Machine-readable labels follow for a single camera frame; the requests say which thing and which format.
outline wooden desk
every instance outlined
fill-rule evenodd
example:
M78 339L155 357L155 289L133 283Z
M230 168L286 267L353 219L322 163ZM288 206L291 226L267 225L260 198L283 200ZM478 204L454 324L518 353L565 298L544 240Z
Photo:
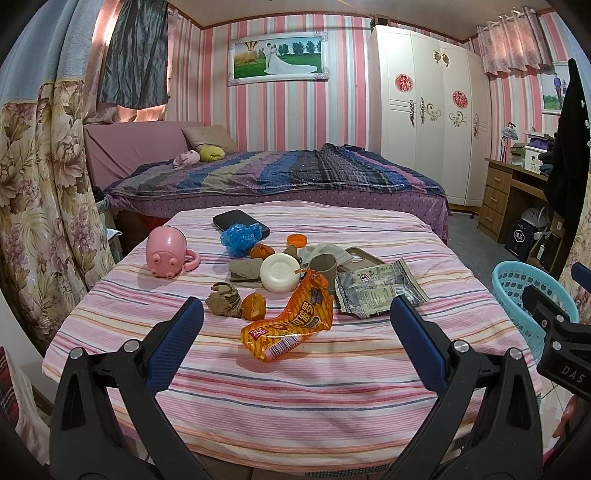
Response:
M488 175L478 219L479 230L495 242L504 244L510 223L520 218L524 210L530 207L541 209L545 206L548 209L548 217L551 219L554 216L544 195L547 177L498 160L490 158L486 160ZM566 248L566 243L561 241L553 265L548 272L555 278L558 278L564 268L564 265L560 264L563 263L562 258L566 261L568 255L568 252L564 254ZM538 244L532 247L528 263L545 271L536 258L538 249Z

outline ceiling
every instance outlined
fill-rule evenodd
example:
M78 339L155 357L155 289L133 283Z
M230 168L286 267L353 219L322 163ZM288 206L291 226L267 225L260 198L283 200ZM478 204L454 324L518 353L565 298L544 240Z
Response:
M507 13L517 0L169 0L204 27L238 18L283 12L342 12L380 14L420 25L454 38L476 33L476 25ZM527 0L529 7L549 8L545 0Z

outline red paper decoration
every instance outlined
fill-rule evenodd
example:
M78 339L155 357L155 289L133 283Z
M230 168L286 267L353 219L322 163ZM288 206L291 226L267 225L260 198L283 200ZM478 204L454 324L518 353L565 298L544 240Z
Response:
M394 83L396 84L396 88L401 92L410 92L414 86L413 79L403 73L396 77Z
M455 103L458 108L466 108L468 106L468 97L464 92L456 90L453 92L453 103Z

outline white wardrobe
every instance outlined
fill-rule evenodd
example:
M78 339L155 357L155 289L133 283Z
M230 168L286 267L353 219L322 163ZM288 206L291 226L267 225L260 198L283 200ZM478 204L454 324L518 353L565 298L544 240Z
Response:
M369 147L480 206L491 155L491 90L479 56L401 28L369 40Z

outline barcode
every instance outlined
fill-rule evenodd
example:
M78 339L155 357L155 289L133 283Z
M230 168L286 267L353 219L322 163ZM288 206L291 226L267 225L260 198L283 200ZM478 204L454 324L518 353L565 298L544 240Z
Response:
M282 353L288 352L293 347L297 346L298 343L300 343L300 337L298 335L289 335L287 337L283 337L275 345L270 346L267 350L265 350L265 356L268 359L276 358Z

